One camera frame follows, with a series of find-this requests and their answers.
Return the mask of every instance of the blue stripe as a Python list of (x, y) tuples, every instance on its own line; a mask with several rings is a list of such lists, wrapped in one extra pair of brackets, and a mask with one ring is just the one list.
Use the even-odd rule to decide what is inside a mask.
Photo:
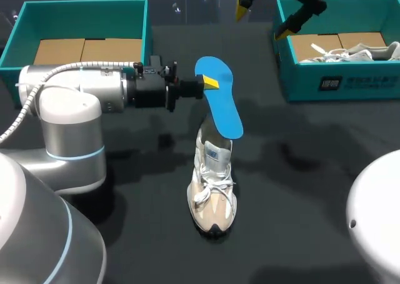
[(54, 159), (56, 159), (56, 160), (61, 160), (61, 161), (76, 161), (76, 160), (88, 159), (88, 158), (90, 158), (90, 157), (96, 156), (96, 155), (98, 155), (99, 153), (101, 153), (102, 151), (104, 151), (104, 146), (103, 146), (100, 150), (95, 151), (94, 153), (91, 153), (91, 154), (88, 154), (88, 155), (83, 155), (83, 156), (77, 156), (77, 157), (61, 157), (61, 156), (56, 156), (56, 155), (52, 155), (52, 154), (49, 153), (47, 150), (46, 150), (46, 153), (47, 153), (50, 157), (52, 157), (52, 158), (54, 158)]
[(67, 214), (68, 214), (68, 236), (67, 236), (67, 242), (65, 243), (64, 250), (62, 251), (61, 257), (58, 260), (58, 263), (52, 273), (49, 275), (46, 281), (44, 281), (43, 284), (50, 284), (54, 277), (57, 275), (58, 271), (60, 270), (61, 266), (64, 263), (65, 257), (67, 257), (69, 247), (71, 246), (71, 239), (73, 237), (73, 218), (71, 216), (71, 212), (69, 211), (67, 203), (61, 199), (64, 202), (65, 208), (67, 209)]

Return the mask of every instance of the teal box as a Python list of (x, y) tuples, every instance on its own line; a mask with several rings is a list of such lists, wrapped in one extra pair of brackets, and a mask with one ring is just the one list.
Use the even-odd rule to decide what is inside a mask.
[[(400, 0), (325, 1), (325, 12), (313, 16), (298, 34), (381, 32), (386, 45), (400, 41)], [(277, 0), (273, 30), (300, 6), (296, 0)], [(271, 38), (288, 101), (400, 98), (400, 61), (299, 64), (290, 37)], [(326, 81), (335, 86), (321, 89)]]
[(0, 58), (0, 79), (16, 106), (19, 72), (32, 65), (40, 41), (76, 38), (142, 39), (141, 61), (148, 64), (152, 53), (148, 0), (25, 2)]

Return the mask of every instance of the black table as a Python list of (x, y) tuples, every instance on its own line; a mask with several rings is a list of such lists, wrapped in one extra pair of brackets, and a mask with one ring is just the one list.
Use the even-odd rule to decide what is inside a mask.
[[(113, 193), (77, 206), (107, 244), (106, 284), (372, 282), (347, 233), (346, 200), (365, 166), (399, 148), (400, 103), (287, 104), (270, 27), (154, 27), (154, 53), (177, 60), (180, 77), (192, 76), (201, 56), (219, 57), (234, 73), (244, 124), (232, 159), (238, 211), (227, 237), (207, 240), (188, 209), (205, 100), (180, 99), (173, 114), (105, 114)], [(0, 128), (6, 129), (17, 112), (1, 89)], [(42, 145), (38, 121), (28, 118), (5, 146)]]

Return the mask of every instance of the shoe insole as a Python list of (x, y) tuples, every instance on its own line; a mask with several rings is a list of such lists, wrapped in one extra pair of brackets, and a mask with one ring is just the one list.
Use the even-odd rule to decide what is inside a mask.
[(218, 81), (219, 89), (204, 90), (214, 124), (222, 137), (240, 138), (243, 125), (232, 96), (232, 71), (218, 58), (202, 57), (197, 61), (194, 73)]

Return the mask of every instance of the white sneaker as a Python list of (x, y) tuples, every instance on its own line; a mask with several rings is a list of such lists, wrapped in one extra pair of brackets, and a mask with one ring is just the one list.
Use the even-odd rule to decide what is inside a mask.
[(367, 50), (372, 56), (374, 61), (399, 61), (400, 60), (400, 43), (395, 41), (389, 46), (382, 48), (374, 48), (363, 43), (356, 45), (347, 50), (350, 55), (356, 54), (360, 51)]
[(373, 61), (373, 56), (368, 49), (360, 49), (358, 52), (349, 53), (347, 49), (333, 49), (332, 51), (326, 52), (323, 48), (312, 43), (312, 48), (317, 52), (321, 53), (322, 57), (313, 59), (306, 59), (300, 61), (300, 63), (329, 63), (329, 62), (361, 62), (361, 61)]
[(205, 233), (219, 235), (232, 225), (237, 210), (231, 176), (232, 141), (219, 138), (218, 142), (214, 142), (219, 145), (216, 146), (207, 137), (203, 144), (202, 133), (207, 134), (205, 124), (206, 122), (197, 134), (187, 202), (197, 226)]

